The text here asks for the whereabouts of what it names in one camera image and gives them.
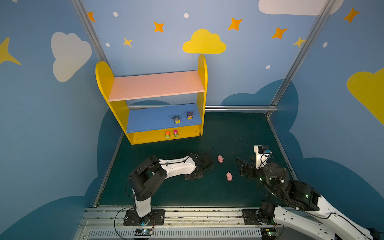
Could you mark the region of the purple yellow star toy figure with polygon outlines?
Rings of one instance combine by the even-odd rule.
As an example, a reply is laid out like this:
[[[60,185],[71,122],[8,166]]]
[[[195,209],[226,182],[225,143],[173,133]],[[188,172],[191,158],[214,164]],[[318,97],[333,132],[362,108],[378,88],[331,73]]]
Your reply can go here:
[[[194,115],[194,111],[187,112],[187,120],[192,120]]]

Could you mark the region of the blue yellow toy figure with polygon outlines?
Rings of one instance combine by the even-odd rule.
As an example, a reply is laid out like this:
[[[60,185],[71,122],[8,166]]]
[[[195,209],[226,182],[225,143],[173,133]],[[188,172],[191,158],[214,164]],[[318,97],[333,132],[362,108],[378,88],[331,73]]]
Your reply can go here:
[[[174,121],[175,124],[179,124],[181,122],[180,116],[176,115],[172,117],[172,120]]]

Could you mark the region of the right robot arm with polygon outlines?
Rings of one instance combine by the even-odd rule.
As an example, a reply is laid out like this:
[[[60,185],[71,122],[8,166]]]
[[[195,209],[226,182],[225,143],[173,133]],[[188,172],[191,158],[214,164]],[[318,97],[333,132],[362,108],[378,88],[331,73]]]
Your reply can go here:
[[[307,183],[294,180],[288,170],[269,162],[260,165],[236,160],[241,176],[256,179],[272,196],[285,205],[301,211],[314,220],[287,211],[271,202],[263,201],[257,211],[244,210],[246,223],[282,225],[317,240],[379,240],[382,233],[364,228],[333,207],[324,196]]]

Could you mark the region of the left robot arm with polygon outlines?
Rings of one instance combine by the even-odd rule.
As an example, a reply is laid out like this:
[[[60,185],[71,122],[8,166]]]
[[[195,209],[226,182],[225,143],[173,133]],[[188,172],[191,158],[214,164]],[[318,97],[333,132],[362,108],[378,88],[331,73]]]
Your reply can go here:
[[[150,215],[151,197],[166,179],[184,176],[186,181],[204,177],[204,172],[213,168],[209,153],[188,154],[180,159],[163,160],[152,155],[145,159],[130,175],[128,183],[133,191],[136,213],[139,218]]]

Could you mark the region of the pink toy pig centre right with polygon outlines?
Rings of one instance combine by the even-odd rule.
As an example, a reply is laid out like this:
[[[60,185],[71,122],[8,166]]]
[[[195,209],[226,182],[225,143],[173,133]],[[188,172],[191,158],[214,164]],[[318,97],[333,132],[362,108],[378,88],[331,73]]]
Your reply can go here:
[[[224,162],[224,158],[221,155],[218,155],[218,161],[222,164]]]

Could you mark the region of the pink toy pig front right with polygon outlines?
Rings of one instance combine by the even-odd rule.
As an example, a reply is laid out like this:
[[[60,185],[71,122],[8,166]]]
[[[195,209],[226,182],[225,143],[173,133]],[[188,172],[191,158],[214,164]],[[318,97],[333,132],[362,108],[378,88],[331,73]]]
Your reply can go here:
[[[232,174],[231,174],[230,172],[227,172],[227,174],[226,174],[226,178],[227,178],[227,180],[228,180],[229,182],[231,182],[231,181],[233,180],[233,176],[232,176]]]

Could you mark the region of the circuit board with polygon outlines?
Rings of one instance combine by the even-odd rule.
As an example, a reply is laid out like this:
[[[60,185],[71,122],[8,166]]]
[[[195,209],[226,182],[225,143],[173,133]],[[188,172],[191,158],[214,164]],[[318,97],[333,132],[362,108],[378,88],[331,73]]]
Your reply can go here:
[[[261,228],[261,240],[275,240],[279,234],[276,232],[276,229],[270,229],[270,228]]]
[[[153,235],[154,229],[153,228],[145,228],[145,229],[135,229],[135,237],[146,237],[149,238]]]

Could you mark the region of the yellow toy shelf unit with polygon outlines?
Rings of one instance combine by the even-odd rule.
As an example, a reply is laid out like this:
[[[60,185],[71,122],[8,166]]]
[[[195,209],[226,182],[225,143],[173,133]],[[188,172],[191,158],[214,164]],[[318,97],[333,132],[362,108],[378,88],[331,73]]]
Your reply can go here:
[[[99,90],[131,145],[199,137],[203,135],[208,87],[208,67],[199,55],[196,71],[115,77],[110,66],[100,61],[95,75]],[[130,110],[128,100],[144,100],[196,94],[196,103]],[[187,112],[194,111],[187,120]],[[175,124],[172,117],[179,115]],[[179,137],[174,137],[177,130]]]

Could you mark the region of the left circuit board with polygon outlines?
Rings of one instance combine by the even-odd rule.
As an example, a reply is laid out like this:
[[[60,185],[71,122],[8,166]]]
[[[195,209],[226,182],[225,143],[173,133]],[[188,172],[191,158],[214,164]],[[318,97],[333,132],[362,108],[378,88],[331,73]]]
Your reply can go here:
[[[145,229],[135,229],[135,237],[146,237],[149,238],[153,235],[154,229],[153,228],[145,228]]]

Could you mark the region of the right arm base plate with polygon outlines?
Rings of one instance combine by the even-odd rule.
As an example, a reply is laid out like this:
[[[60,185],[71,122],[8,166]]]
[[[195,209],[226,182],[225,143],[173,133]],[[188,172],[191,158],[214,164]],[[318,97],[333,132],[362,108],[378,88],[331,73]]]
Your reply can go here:
[[[266,215],[264,210],[260,209],[244,209],[242,217],[245,225],[268,225],[271,223],[270,217]]]

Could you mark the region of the rear aluminium frame bar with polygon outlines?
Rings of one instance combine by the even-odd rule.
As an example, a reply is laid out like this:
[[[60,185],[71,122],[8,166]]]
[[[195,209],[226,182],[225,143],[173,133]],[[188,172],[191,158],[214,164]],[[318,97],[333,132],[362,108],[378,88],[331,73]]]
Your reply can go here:
[[[166,105],[128,105],[130,110],[160,108]],[[261,113],[261,112],[276,112],[277,106],[205,106],[206,112],[231,112],[231,113]]]

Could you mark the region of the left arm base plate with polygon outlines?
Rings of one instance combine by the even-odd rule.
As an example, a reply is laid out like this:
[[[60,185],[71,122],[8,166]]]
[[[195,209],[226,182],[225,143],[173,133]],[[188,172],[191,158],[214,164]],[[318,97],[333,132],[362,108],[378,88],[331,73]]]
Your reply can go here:
[[[148,215],[139,217],[136,210],[129,209],[126,212],[124,226],[163,226],[165,220],[165,210],[152,210]]]

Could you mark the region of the aluminium front rail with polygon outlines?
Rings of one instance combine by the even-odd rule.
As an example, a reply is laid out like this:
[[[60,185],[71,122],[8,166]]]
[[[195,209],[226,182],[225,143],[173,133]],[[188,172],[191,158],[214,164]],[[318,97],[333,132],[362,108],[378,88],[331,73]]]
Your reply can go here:
[[[128,206],[86,209],[74,238],[76,240],[261,240],[261,228],[276,229],[276,240],[313,239],[282,225],[245,225],[244,209],[233,207],[159,207],[165,210],[163,226],[124,226]],[[286,209],[309,220],[305,213]],[[135,237],[135,229],[153,228],[151,237]]]

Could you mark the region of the right aluminium frame post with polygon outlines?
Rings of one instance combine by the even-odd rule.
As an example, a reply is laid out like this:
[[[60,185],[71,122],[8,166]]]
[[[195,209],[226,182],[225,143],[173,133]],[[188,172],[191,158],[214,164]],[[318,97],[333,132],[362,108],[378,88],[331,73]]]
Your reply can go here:
[[[336,4],[336,0],[327,0],[325,1],[325,4],[323,8],[321,9],[318,17],[316,18],[312,28],[310,29],[306,41],[300,48],[298,55],[296,56],[292,66],[290,67],[286,77],[284,78],[283,82],[281,83],[280,87],[278,88],[275,96],[273,97],[269,110],[266,111],[266,118],[269,119],[273,112],[276,112],[278,110],[278,104],[281,101],[283,95],[287,91],[289,85],[291,84],[294,76],[296,75],[297,71],[299,70],[301,64],[303,63],[305,57],[307,56],[308,52],[310,51],[312,45],[316,41],[318,35],[320,34],[321,30],[323,29],[324,25],[326,24],[328,18],[331,15],[331,11],[333,6]]]

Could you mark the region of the aluminium frame post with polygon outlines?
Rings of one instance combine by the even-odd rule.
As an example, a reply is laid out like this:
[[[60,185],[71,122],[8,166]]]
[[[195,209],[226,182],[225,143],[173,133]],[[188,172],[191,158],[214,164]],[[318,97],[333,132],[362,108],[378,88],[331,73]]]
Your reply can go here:
[[[94,47],[99,60],[104,61],[106,63],[108,62],[107,56],[105,54],[105,51],[103,50],[103,47],[101,45],[101,42],[96,34],[96,31],[92,25],[92,21],[89,18],[88,12],[86,11],[85,5],[83,4],[83,1],[81,0],[71,0],[74,9],[92,43],[92,46]]]
[[[273,97],[269,110],[266,111],[266,118],[269,119],[273,112],[276,112],[278,110],[278,104],[281,101],[283,95],[287,91],[289,85],[291,84],[294,76],[296,75],[297,71],[299,70],[301,64],[303,63],[305,57],[307,56],[308,52],[310,51],[312,45],[316,41],[318,35],[320,34],[321,30],[323,29],[324,25],[326,24],[328,18],[331,15],[331,11],[333,6],[336,4],[336,0],[327,0],[325,1],[325,4],[323,8],[321,9],[318,17],[316,18],[312,28],[310,29],[306,41],[300,48],[298,55],[296,56],[292,66],[290,67],[286,77],[284,78],[283,82],[281,83],[280,87],[278,88],[275,96]]]

